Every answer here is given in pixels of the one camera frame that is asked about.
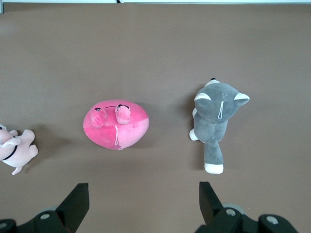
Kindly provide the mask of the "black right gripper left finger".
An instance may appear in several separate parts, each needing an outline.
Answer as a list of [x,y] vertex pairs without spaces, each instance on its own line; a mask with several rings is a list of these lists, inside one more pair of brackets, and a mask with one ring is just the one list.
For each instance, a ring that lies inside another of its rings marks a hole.
[[55,210],[39,213],[19,226],[13,219],[2,219],[0,231],[2,233],[74,233],[88,210],[88,183],[79,183]]

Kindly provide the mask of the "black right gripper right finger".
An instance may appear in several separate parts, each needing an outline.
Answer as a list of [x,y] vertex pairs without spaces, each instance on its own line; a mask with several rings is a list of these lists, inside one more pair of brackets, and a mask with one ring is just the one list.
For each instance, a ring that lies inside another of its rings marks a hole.
[[224,207],[209,182],[199,182],[199,206],[205,221],[197,233],[296,233],[285,218],[263,214],[253,220],[235,205]]

